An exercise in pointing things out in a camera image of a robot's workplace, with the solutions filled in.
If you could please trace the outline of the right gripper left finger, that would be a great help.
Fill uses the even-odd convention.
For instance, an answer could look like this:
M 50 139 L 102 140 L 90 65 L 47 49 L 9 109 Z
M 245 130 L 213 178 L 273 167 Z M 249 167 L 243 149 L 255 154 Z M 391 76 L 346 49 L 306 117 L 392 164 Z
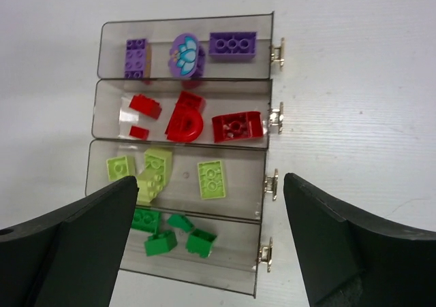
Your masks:
M 1 230 L 2 306 L 108 306 L 134 216 L 127 176 Z

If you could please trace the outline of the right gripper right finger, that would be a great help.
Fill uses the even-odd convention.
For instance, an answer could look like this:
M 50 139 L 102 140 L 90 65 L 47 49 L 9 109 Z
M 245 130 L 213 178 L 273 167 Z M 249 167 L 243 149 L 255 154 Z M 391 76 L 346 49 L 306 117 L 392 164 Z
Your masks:
M 435 305 L 435 232 L 371 214 L 293 173 L 283 193 L 310 306 Z

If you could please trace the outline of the green lego long brick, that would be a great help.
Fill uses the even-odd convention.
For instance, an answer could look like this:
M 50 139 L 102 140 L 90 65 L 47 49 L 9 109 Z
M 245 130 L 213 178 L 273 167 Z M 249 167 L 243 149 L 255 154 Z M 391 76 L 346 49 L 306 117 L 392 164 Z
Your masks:
M 156 234 L 159 232 L 161 212 L 136 208 L 131 228 L 139 231 Z

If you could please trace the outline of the lime lego square brick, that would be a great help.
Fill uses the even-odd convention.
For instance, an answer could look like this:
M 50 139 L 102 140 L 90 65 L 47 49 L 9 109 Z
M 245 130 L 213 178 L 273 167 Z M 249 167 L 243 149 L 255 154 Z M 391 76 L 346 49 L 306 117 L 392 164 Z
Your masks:
M 108 180 L 114 182 L 126 176 L 136 175 L 135 158 L 131 155 L 123 155 L 110 158 L 106 161 Z

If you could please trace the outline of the lime lego slope brick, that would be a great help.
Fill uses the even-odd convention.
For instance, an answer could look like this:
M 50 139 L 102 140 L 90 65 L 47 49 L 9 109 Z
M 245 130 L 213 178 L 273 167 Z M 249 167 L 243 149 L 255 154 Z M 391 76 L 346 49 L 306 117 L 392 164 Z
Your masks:
M 221 160 L 199 162 L 198 180 L 202 200 L 226 197 L 225 172 Z
M 149 148 L 144 153 L 144 169 L 136 176 L 138 205 L 149 205 L 168 185 L 173 154 L 165 148 Z

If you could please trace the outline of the green lego square brick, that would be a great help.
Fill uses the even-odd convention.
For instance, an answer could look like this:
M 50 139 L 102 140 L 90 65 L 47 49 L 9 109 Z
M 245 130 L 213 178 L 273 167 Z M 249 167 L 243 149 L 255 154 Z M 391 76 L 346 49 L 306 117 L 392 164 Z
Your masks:
M 188 236 L 185 248 L 189 253 L 207 258 L 211 254 L 217 235 L 201 229 L 194 229 Z

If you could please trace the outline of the red lego block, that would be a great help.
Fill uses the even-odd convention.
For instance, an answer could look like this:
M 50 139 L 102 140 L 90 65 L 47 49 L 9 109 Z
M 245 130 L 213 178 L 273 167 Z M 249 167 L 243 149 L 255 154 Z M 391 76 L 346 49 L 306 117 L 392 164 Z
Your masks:
M 245 111 L 212 117 L 214 143 L 258 139 L 264 136 L 261 113 Z

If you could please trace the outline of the red lego arch piece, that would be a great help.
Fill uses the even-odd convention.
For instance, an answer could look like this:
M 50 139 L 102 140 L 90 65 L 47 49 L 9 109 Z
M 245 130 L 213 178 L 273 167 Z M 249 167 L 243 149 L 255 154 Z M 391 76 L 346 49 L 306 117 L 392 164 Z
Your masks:
M 168 124 L 167 139 L 173 142 L 193 142 L 203 128 L 201 113 L 194 108 L 176 105 Z

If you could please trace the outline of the purple lego plate brick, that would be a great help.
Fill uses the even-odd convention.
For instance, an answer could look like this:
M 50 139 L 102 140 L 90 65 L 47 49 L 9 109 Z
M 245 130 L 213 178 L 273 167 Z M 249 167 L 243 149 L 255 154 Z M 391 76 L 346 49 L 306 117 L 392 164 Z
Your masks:
M 125 45 L 124 78 L 149 78 L 151 57 L 151 45 L 147 38 L 128 39 Z

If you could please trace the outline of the purple lego round brick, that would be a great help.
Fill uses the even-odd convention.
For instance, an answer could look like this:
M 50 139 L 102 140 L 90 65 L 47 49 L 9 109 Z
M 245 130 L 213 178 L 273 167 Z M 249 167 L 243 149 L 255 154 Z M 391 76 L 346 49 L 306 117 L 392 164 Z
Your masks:
M 181 33 L 170 49 L 168 67 L 175 78 L 201 78 L 204 75 L 206 52 L 193 33 Z

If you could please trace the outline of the purple lego long plate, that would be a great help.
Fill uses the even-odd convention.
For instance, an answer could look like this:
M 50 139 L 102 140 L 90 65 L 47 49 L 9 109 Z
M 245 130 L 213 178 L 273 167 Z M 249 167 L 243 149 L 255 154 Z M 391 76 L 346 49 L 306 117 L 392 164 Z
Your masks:
M 256 32 L 211 32 L 208 55 L 217 61 L 250 61 L 256 56 Z

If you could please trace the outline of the red lego small brick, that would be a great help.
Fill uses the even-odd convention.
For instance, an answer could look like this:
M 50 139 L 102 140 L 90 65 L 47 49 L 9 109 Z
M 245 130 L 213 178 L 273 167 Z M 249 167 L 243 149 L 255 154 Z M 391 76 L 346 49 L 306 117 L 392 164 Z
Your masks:
M 159 102 L 142 94 L 132 97 L 129 108 L 155 120 L 159 118 L 162 111 Z

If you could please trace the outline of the red lego slope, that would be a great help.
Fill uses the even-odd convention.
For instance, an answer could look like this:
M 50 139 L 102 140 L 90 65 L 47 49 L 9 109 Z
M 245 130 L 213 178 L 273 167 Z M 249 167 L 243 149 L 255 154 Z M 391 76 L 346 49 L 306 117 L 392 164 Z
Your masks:
M 206 101 L 199 95 L 189 91 L 181 91 L 176 105 L 184 108 L 192 108 L 197 110 L 199 113 L 202 113 L 206 105 Z

